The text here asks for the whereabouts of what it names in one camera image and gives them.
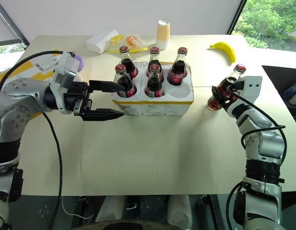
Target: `plastic bag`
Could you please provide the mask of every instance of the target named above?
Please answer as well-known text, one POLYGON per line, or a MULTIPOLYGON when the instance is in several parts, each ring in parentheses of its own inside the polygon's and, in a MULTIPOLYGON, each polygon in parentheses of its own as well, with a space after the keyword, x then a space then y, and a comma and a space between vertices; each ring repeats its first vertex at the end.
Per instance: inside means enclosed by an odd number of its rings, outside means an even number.
POLYGON ((139 34, 119 34, 110 39, 110 47, 106 51, 119 53, 121 46, 128 46, 130 53, 149 50, 139 34))

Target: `paper cup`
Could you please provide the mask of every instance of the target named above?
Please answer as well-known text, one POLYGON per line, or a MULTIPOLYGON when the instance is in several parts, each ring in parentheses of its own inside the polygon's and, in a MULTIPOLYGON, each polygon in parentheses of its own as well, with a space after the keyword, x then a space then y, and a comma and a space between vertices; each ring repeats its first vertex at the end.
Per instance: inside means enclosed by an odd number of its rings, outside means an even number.
POLYGON ((170 45, 170 22, 167 19, 161 19, 158 21, 157 34, 156 34, 156 46, 161 49, 167 49, 170 45))

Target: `styrofoam tray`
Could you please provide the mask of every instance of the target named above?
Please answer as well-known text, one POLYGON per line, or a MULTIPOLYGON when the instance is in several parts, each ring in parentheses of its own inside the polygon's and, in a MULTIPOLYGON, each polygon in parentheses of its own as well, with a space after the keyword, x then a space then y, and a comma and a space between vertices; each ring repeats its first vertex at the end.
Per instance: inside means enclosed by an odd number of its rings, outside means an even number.
POLYGON ((179 116, 186 113, 189 106, 194 101, 193 87, 191 82, 190 66, 186 65, 187 76, 183 79, 181 85, 174 86, 167 81, 167 75, 172 67, 172 63, 162 65, 164 82, 164 96, 159 98, 148 97, 144 88, 147 85, 148 77, 146 70, 148 62, 135 62, 134 65, 138 69, 137 76, 133 79, 133 83, 137 88, 137 92, 130 98, 122 98, 113 93, 112 100, 127 115, 148 115, 148 116, 179 116))

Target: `glass bottle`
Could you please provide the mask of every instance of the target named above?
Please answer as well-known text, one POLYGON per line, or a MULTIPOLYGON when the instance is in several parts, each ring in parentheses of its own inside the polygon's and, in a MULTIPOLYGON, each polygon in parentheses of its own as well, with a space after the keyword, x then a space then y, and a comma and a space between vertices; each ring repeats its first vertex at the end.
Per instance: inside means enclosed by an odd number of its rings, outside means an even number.
POLYGON ((115 82, 124 87, 124 91, 117 91, 120 97, 132 97, 137 92, 136 86, 133 84, 129 75, 126 73, 126 68, 122 64, 115 67, 116 75, 115 82))
POLYGON ((159 48, 152 47, 150 49, 150 61, 149 61, 149 65, 148 65, 148 68, 147 68, 147 71, 146 71, 146 75, 147 75, 147 77, 149 77, 150 76, 150 72, 149 72, 150 66, 152 64, 157 64, 157 65, 159 65, 159 68, 160 68, 159 77, 160 77, 160 79, 161 79, 161 81, 163 83, 164 82, 163 70, 162 70, 161 63, 158 60, 158 56, 159 56, 159 48))
POLYGON ((183 78, 187 75, 185 67, 186 54, 187 49, 185 47, 180 47, 178 49, 178 56, 167 76, 168 82, 172 85, 180 85, 182 83, 183 78))
POLYGON ((229 74, 229 76, 227 76, 225 79, 223 79, 221 83, 217 86, 217 89, 215 89, 218 90, 218 92, 221 93, 224 98, 220 98, 219 96, 217 96, 216 93, 213 93, 212 97, 210 97, 207 102, 209 109, 220 110, 224 106, 225 102, 231 97, 231 93, 226 90, 227 87, 234 84, 245 71, 246 67, 242 64, 238 64, 234 67, 232 73, 229 74))
POLYGON ((129 74, 130 78, 133 79, 137 76, 138 70, 134 66, 132 58, 130 57, 130 51, 127 46, 121 46, 120 49, 120 57, 121 57, 121 64, 123 64, 126 68, 127 73, 129 74))
POLYGON ((159 77, 160 66, 152 64, 150 66, 150 75, 146 88, 144 89, 145 94, 148 97, 161 97, 164 95, 162 88, 162 81, 159 77))
POLYGON ((296 94, 296 84, 291 85, 287 90, 284 91, 284 98, 290 99, 296 94))

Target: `red bottle cap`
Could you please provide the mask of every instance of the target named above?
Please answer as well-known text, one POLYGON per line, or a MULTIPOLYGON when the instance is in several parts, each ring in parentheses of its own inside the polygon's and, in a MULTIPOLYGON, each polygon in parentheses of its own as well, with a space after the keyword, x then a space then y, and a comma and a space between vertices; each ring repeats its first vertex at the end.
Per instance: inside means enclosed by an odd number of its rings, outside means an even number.
POLYGON ((178 49, 178 54, 187 54, 187 49, 185 47, 180 47, 178 49))
POLYGON ((150 70, 159 70, 159 65, 158 64, 150 65, 150 70))
POLYGON ((122 64, 118 64, 118 65, 116 65, 115 70, 116 71, 123 71, 123 70, 125 70, 125 66, 122 64))
POLYGON ((150 49, 150 54, 159 54, 159 48, 157 47, 152 47, 150 49))
POLYGON ((234 69, 240 73, 243 73, 246 71, 246 67, 243 64, 236 65, 234 69))
POLYGON ((120 53, 124 54, 129 51, 129 48, 127 46, 121 46, 119 51, 120 51, 120 53))

